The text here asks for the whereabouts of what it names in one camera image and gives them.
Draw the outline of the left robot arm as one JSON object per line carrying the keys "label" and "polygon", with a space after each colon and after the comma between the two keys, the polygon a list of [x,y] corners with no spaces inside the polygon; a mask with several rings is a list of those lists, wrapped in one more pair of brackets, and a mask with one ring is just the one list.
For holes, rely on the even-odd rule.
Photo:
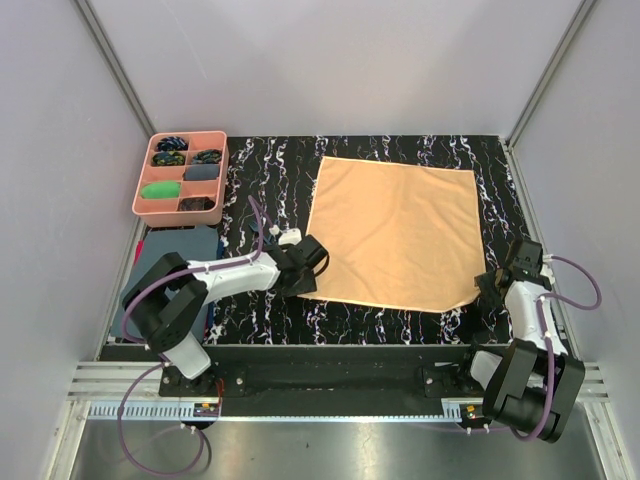
{"label": "left robot arm", "polygon": [[192,261],[176,252],[163,255],[126,293],[123,321],[137,328],[139,341],[181,374],[181,384],[196,396],[215,386],[212,360],[192,333],[200,311],[226,297],[274,290],[295,297],[317,291],[317,277],[329,252],[311,235],[296,243],[265,244],[243,256]]}

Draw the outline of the peach cloth napkin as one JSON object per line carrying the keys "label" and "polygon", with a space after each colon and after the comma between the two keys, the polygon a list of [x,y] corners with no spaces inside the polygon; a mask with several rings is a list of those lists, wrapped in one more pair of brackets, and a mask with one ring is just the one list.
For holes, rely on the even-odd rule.
{"label": "peach cloth napkin", "polygon": [[442,313],[486,270],[471,170],[324,157],[307,231],[330,256],[314,300]]}

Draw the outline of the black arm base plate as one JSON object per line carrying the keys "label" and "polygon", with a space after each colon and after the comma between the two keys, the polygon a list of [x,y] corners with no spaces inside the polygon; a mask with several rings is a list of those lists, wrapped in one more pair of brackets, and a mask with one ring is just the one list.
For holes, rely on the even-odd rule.
{"label": "black arm base plate", "polygon": [[407,390],[421,392],[439,370],[471,361],[482,345],[317,345],[207,347],[212,364],[195,380],[163,370],[162,397],[227,398],[271,391]]}

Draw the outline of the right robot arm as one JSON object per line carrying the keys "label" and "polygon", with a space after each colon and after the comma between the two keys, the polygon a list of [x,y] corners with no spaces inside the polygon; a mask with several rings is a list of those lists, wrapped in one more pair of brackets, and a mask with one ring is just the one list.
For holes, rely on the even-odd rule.
{"label": "right robot arm", "polygon": [[481,303],[507,311],[513,340],[501,355],[478,349],[453,375],[463,395],[483,390],[485,417],[508,427],[517,439],[554,443],[564,431],[586,369],[568,353],[550,318],[552,281],[544,267],[542,245],[516,239],[501,267],[475,277]]}

